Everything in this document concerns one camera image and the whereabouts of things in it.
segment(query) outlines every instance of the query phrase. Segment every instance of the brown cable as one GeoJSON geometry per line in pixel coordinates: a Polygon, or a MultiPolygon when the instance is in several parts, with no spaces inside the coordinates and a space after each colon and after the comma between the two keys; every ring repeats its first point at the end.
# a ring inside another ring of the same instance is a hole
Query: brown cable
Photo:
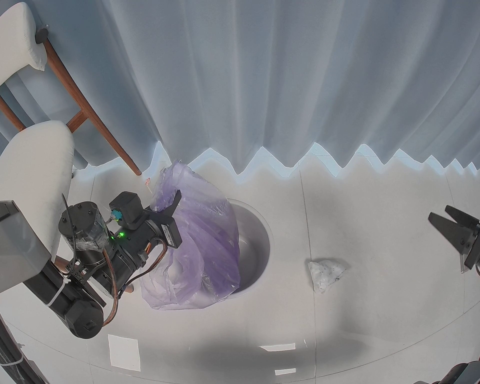
{"type": "Polygon", "coordinates": [[[162,244],[163,244],[163,249],[162,249],[162,252],[160,253],[160,255],[158,255],[158,257],[156,258],[156,260],[153,262],[153,264],[145,271],[145,272],[142,272],[140,273],[139,275],[131,278],[128,282],[125,283],[125,286],[128,286],[130,285],[134,280],[138,279],[139,277],[142,277],[143,275],[146,275],[147,273],[150,273],[151,271],[153,271],[153,269],[158,265],[159,262],[162,261],[163,259],[163,256],[165,256],[165,254],[167,253],[167,249],[168,249],[168,246],[167,246],[167,243],[165,243],[165,241],[163,239],[160,239],[158,238],[162,244]]]}
{"type": "Polygon", "coordinates": [[[110,274],[112,277],[112,287],[113,287],[113,307],[112,307],[112,310],[110,311],[110,315],[108,315],[107,319],[103,322],[102,326],[104,327],[107,324],[109,324],[117,314],[117,310],[119,307],[119,290],[117,287],[117,277],[115,276],[115,270],[113,269],[112,262],[108,257],[108,253],[105,249],[103,249],[102,253],[103,253],[103,257],[105,257],[105,260],[107,261],[108,269],[110,270],[110,274]]]}

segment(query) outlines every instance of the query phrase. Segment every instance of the white crumpled plastic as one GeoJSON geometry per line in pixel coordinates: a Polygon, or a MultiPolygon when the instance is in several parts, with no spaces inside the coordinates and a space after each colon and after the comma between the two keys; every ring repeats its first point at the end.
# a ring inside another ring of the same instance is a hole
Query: white crumpled plastic
{"type": "Polygon", "coordinates": [[[322,260],[319,263],[310,261],[308,269],[312,275],[313,290],[320,293],[327,292],[345,272],[344,266],[330,260],[322,260]]]}

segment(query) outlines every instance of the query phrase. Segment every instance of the white chair cushion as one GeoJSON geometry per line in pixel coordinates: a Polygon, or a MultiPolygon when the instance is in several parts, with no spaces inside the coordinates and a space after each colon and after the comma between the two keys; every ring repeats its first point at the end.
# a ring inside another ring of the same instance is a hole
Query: white chair cushion
{"type": "Polygon", "coordinates": [[[73,137],[61,121],[19,132],[0,156],[0,200],[14,200],[54,259],[72,180],[73,137]]]}
{"type": "Polygon", "coordinates": [[[0,84],[28,64],[45,70],[47,52],[43,44],[35,42],[35,33],[32,11],[23,2],[0,16],[0,84]]]}

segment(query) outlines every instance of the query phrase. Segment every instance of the blue-gray curtain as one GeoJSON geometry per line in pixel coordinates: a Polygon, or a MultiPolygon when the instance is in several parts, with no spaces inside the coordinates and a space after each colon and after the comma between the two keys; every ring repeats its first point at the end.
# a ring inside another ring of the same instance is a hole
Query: blue-gray curtain
{"type": "MultiPolygon", "coordinates": [[[[291,167],[314,142],[340,166],[367,144],[384,163],[401,148],[480,168],[480,1],[27,3],[141,169],[158,140],[184,162],[211,147],[237,172],[262,145],[291,167]]],[[[78,110],[49,70],[0,95],[27,125],[78,110]]],[[[89,123],[74,136],[78,166],[116,156],[89,123]]]]}

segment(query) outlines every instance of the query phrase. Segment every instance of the barcode label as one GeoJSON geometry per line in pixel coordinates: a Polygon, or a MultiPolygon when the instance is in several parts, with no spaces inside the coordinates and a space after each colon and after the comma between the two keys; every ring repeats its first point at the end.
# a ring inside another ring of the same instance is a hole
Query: barcode label
{"type": "Polygon", "coordinates": [[[168,230],[168,227],[165,224],[162,224],[162,229],[163,229],[163,233],[165,233],[165,237],[167,238],[168,245],[171,245],[172,247],[175,246],[175,243],[173,242],[173,239],[172,239],[172,235],[170,235],[170,231],[168,230]]]}

